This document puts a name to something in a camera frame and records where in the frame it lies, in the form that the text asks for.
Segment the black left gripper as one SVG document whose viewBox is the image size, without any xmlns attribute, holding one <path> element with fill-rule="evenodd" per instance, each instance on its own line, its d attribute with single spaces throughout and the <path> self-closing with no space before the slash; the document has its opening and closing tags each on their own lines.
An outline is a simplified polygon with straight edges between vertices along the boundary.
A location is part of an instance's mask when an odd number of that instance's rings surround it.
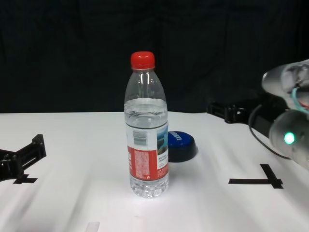
<svg viewBox="0 0 309 232">
<path fill-rule="evenodd" d="M 17 152 L 0 150 L 0 181 L 20 178 L 25 169 L 45 157 L 42 134 L 37 134 L 29 145 Z"/>
</svg>

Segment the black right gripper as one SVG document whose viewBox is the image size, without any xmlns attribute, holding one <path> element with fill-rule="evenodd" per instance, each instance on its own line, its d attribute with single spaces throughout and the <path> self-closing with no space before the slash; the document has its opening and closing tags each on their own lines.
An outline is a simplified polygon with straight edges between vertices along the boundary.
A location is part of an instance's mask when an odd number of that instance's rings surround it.
<svg viewBox="0 0 309 232">
<path fill-rule="evenodd" d="M 241 107 L 224 105 L 217 102 L 208 104 L 207 113 L 219 117 L 228 124 L 243 123 L 243 109 L 247 115 L 247 125 L 265 137 L 268 137 L 274 120 L 288 107 L 282 98 L 271 94 L 262 94 L 257 99 L 241 102 Z"/>
</svg>

